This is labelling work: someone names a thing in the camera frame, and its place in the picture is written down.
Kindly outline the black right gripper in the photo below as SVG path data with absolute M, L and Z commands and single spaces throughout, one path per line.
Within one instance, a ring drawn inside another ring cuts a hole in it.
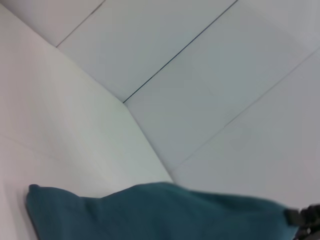
M 300 227 L 296 233 L 297 240 L 320 239 L 320 205 L 314 204 L 301 210 L 286 209 L 284 211 L 290 226 Z

